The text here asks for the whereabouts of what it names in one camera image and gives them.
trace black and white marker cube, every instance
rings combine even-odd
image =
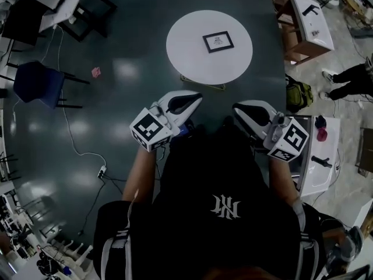
[[[306,130],[292,118],[289,125],[283,129],[282,137],[268,155],[284,162],[290,162],[301,154],[308,138]]]
[[[151,152],[171,140],[173,133],[147,108],[144,108],[130,124],[132,136]]]

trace floor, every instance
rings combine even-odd
[[[124,179],[131,168],[138,144],[129,133],[129,124],[143,107],[150,105],[171,90],[198,90],[204,102],[193,116],[195,123],[204,123],[209,130],[219,126],[230,114],[234,102],[244,99],[264,99],[284,110],[284,75],[280,34],[273,7],[263,0],[112,0],[118,10],[108,22],[109,37],[92,32],[82,43],[65,34],[61,46],[62,71],[91,81],[91,85],[66,81],[65,97],[82,110],[67,110],[71,130],[79,152],[102,154],[111,177]],[[260,7],[247,7],[247,3]],[[87,4],[94,6],[90,0]],[[254,57],[250,67],[226,92],[217,92],[199,85],[184,84],[167,59],[165,41],[168,30],[181,16],[201,9],[218,10],[238,19],[253,39]],[[349,35],[346,22],[338,9],[323,9],[332,33],[336,51],[327,53],[300,66],[286,65],[286,72],[298,81],[309,83],[315,92],[330,88],[321,75],[323,68],[335,72],[361,63]],[[12,55],[12,62],[41,60],[52,36],[40,38],[29,52]],[[61,30],[56,29],[44,64],[58,67],[58,47]],[[373,51],[373,39],[356,40],[362,55]],[[93,79],[91,70],[101,68],[101,76]],[[8,76],[15,71],[8,70]],[[83,236],[78,231],[101,186],[97,173],[103,161],[92,155],[78,156],[71,147],[71,139],[61,109],[46,109],[38,101],[19,103],[16,124],[12,107],[17,98],[5,102],[4,136],[7,153],[16,154],[18,162],[10,164],[22,176],[15,182],[23,205],[41,200],[50,211],[37,222],[48,229],[60,223],[66,237],[92,243],[96,214],[106,202],[120,199],[120,193],[108,183],[93,208]],[[313,105],[301,114],[331,117],[335,105],[315,98]],[[326,214],[335,214],[343,200],[352,192],[371,195],[373,182],[357,174],[354,162],[357,154],[358,133],[361,126],[373,127],[370,119],[373,105],[344,100],[336,104],[335,117],[342,119],[340,157],[342,170],[337,183],[324,193],[315,207]],[[120,188],[124,183],[117,182]],[[316,196],[306,197],[314,202]]]

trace bag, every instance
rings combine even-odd
[[[314,102],[314,95],[308,84],[295,81],[286,75],[286,109],[292,113],[308,107]]]

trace pink object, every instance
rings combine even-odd
[[[97,78],[98,76],[101,75],[101,71],[100,71],[100,67],[97,67],[97,68],[94,68],[92,69],[92,76],[94,78]]]
[[[326,131],[325,128],[320,128],[319,133],[317,134],[317,140],[320,142],[326,141],[328,137],[328,132]]]

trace blue chair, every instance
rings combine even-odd
[[[65,78],[89,84],[87,81],[71,76],[70,74],[47,68],[38,61],[28,62],[18,66],[13,90],[19,99],[25,103],[39,99],[51,109],[56,107],[80,109],[82,106],[58,104],[60,101],[66,101],[66,99],[59,98]]]

